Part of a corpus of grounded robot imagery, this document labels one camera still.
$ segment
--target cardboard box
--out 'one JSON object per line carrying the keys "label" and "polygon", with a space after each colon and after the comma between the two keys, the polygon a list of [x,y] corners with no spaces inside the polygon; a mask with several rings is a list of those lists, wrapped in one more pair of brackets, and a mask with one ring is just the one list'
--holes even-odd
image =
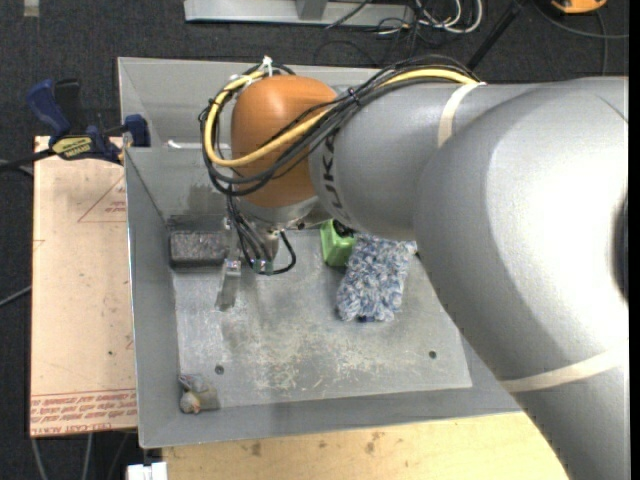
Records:
{"label": "cardboard box", "polygon": [[124,169],[54,157],[34,174],[30,434],[135,428]]}

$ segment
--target gray metal base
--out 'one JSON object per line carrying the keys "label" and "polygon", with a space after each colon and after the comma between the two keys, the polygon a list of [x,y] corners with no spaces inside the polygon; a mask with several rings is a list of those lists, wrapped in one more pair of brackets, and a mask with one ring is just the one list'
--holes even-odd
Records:
{"label": "gray metal base", "polygon": [[[347,2],[328,2],[324,14],[318,19],[301,19],[296,0],[185,0],[184,11],[187,22],[330,25],[357,6]],[[368,4],[345,25],[375,27],[385,18],[407,20],[409,14],[410,10],[405,5]]]}
{"label": "gray metal base", "polygon": [[[369,76],[292,67],[331,85]],[[176,229],[220,232],[222,198],[200,151],[166,141],[194,144],[207,97],[247,66],[120,59],[119,68],[123,115],[141,112],[153,134],[152,147],[129,149],[125,165],[142,447],[519,410],[465,350],[418,262],[396,321],[345,323],[333,307],[341,272],[322,263],[314,231],[292,232],[296,268],[274,278],[243,272],[236,307],[216,311],[219,268],[172,269],[169,238]],[[184,373],[204,375],[221,408],[182,413]]]}

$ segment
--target robotic hand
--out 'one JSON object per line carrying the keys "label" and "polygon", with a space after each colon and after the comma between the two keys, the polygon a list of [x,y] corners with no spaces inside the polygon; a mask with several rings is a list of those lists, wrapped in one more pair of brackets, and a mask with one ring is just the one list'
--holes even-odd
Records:
{"label": "robotic hand", "polygon": [[[272,261],[318,206],[415,240],[443,307],[570,476],[629,478],[628,81],[493,86],[412,61],[334,89],[263,68],[201,121],[247,260]],[[213,138],[238,94],[225,159]]]}

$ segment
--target wire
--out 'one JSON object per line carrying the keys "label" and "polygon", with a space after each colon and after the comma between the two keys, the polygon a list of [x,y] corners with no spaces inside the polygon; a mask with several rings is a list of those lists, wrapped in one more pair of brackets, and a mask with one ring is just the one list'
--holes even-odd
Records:
{"label": "wire", "polygon": [[312,57],[312,61],[311,61],[312,64],[316,65],[318,63],[318,56],[319,56],[320,52],[322,50],[324,50],[327,46],[332,45],[332,44],[342,44],[342,45],[345,45],[345,46],[350,46],[354,50],[357,50],[358,53],[360,53],[360,55],[365,57],[372,66],[376,66],[376,67],[380,66],[376,62],[376,60],[371,55],[369,55],[369,53],[366,50],[364,50],[363,48],[358,46],[353,41],[346,41],[346,40],[327,41],[326,43],[321,44],[318,48],[316,48],[316,51],[313,52],[313,57]]}
{"label": "wire", "polygon": [[[380,87],[384,87],[386,84],[389,84],[389,83],[402,82],[404,80],[409,80],[409,79],[418,78],[418,77],[431,78],[431,79],[441,78],[444,80],[449,80],[457,83],[475,82],[475,80],[472,80],[466,77],[465,75],[462,75],[455,71],[449,71],[444,69],[423,68],[423,69],[415,70],[415,72],[412,72],[409,74],[396,75],[391,80],[387,80],[386,82],[382,83]],[[261,76],[253,76],[252,78],[254,79],[261,78]],[[292,139],[308,132],[314,125],[319,123],[320,120],[325,118],[329,113],[329,110],[321,111],[319,114],[312,117],[308,117],[306,120],[297,124],[295,127],[288,129],[287,131],[282,133],[277,139],[265,144],[264,146],[257,149],[256,151],[253,151],[252,153],[249,153],[241,158],[226,160],[226,159],[220,158],[216,154],[211,137],[212,137],[214,122],[216,120],[218,113],[220,112],[223,102],[230,98],[232,94],[232,90],[242,87],[241,83],[238,83],[233,89],[230,88],[230,85],[231,84],[227,85],[214,99],[214,102],[211,106],[211,110],[209,111],[209,114],[206,118],[204,136],[203,136],[204,149],[205,149],[207,158],[211,162],[221,167],[242,167],[260,158],[263,158],[269,153],[272,153],[273,151],[279,149],[281,146],[286,145]]]}
{"label": "wire", "polygon": [[602,70],[600,73],[602,76],[605,76],[607,74],[607,61],[609,57],[609,39],[607,38],[607,28],[604,24],[600,11],[596,11],[596,16],[598,18],[598,23],[600,24],[600,30],[602,31]]}
{"label": "wire", "polygon": [[[8,164],[9,160],[4,160],[2,158],[0,158],[0,165],[3,164]],[[29,176],[33,177],[33,167],[25,167],[24,165],[20,165],[18,167],[14,167],[14,169],[20,169],[22,172],[28,174]]]}
{"label": "wire", "polygon": [[330,28],[334,28],[334,27],[338,27],[340,25],[342,25],[343,23],[345,23],[346,21],[349,21],[351,18],[353,18],[356,14],[358,14],[362,9],[364,9],[365,5],[367,5],[368,3],[371,3],[372,0],[364,0],[364,2],[362,2],[360,5],[358,5],[354,10],[352,10],[351,12],[349,12],[348,14],[345,14],[342,18],[340,18],[337,21],[334,21],[331,25],[327,25],[325,27],[325,30],[328,30]]}
{"label": "wire", "polygon": [[30,291],[31,291],[31,286],[27,286],[26,288],[23,288],[22,290],[17,291],[13,295],[9,295],[6,299],[0,300],[0,308],[22,297],[23,295],[26,295]]}
{"label": "wire", "polygon": [[38,473],[40,474],[41,480],[49,480],[47,477],[47,472],[44,469],[44,464],[42,463],[42,456],[40,455],[40,448],[38,447],[38,443],[35,439],[31,439],[31,448],[33,449],[33,456],[36,459],[36,467],[38,468]]}
{"label": "wire", "polygon": [[87,480],[89,476],[89,462],[91,461],[91,448],[93,446],[93,434],[89,434],[87,437],[87,450],[84,454],[84,465],[82,466],[82,476],[81,480]]}
{"label": "wire", "polygon": [[106,480],[111,480],[113,478],[113,474],[116,472],[116,468],[118,466],[118,460],[120,460],[120,456],[122,455],[122,451],[124,450],[124,445],[127,444],[127,439],[129,439],[129,432],[125,432],[124,437],[120,442],[120,446],[118,446],[118,450],[113,457],[111,466],[109,466],[109,472],[107,473]]}
{"label": "wire", "polygon": [[426,10],[426,5],[424,5],[424,0],[413,0],[413,1],[415,2],[416,6],[420,9],[419,10],[420,19],[418,19],[418,23],[420,25],[433,27],[435,29],[450,32],[452,34],[468,34],[476,30],[480,26],[480,23],[482,22],[482,17],[483,17],[482,0],[473,0],[472,6],[476,10],[475,19],[471,24],[466,25],[464,27],[455,26],[458,24],[458,22],[461,20],[461,17],[462,17],[463,6],[462,6],[461,0],[453,0],[456,6],[455,17],[453,18],[449,17],[444,20],[436,19],[433,16],[433,11],[428,12]]}
{"label": "wire", "polygon": [[[247,84],[264,78],[260,71],[246,72],[243,77],[227,84],[214,98],[209,100],[207,108],[200,113],[200,131],[203,142],[203,159],[209,171],[214,187],[227,196],[227,214],[230,223],[238,235],[238,245],[244,260],[257,274],[276,275],[291,270],[297,261],[295,251],[284,229],[274,231],[282,239],[289,251],[290,261],[286,267],[271,271],[273,253],[253,224],[236,207],[237,197],[256,192],[270,180],[285,176],[296,165],[306,159],[330,135],[339,132],[341,126],[361,108],[387,92],[410,84],[443,80],[461,84],[477,83],[477,77],[459,63],[439,64],[434,60],[449,58],[442,55],[428,55],[411,58],[377,71],[363,84],[350,88],[335,99],[313,105],[286,124],[278,133],[260,144],[255,151],[241,158],[223,158],[219,147],[218,121],[224,106],[236,94],[243,91]],[[279,152],[277,158],[260,172],[244,176],[238,171],[235,175],[223,173],[219,168],[243,167],[265,155]]]}
{"label": "wire", "polygon": [[628,39],[629,38],[629,34],[593,34],[591,32],[585,32],[583,30],[577,30],[575,28],[571,28],[571,27],[567,27],[566,25],[563,25],[562,23],[558,23],[556,20],[551,19],[542,9],[540,9],[540,7],[538,5],[536,5],[534,3],[533,7],[535,8],[536,11],[538,11],[538,13],[545,19],[547,20],[549,23],[551,23],[552,25],[555,25],[558,28],[561,28],[562,30],[565,30],[567,32],[571,32],[572,34],[577,34],[579,36],[583,36],[583,37],[589,37],[591,39]]}
{"label": "wire", "polygon": [[11,169],[19,169],[24,164],[29,164],[32,162],[37,162],[38,160],[43,160],[44,158],[49,158],[50,156],[55,155],[53,151],[50,149],[43,149],[42,151],[38,151],[37,153],[32,153],[25,158],[19,158],[18,160],[3,160],[0,162],[0,171],[9,171]]}

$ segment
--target blue knitted glove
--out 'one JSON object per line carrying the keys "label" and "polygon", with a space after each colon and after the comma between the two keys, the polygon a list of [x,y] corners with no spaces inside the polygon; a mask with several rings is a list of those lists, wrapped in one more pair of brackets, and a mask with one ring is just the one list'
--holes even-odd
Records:
{"label": "blue knitted glove", "polygon": [[415,242],[356,234],[347,272],[337,293],[340,317],[347,321],[393,320],[402,305],[409,259],[416,251]]}

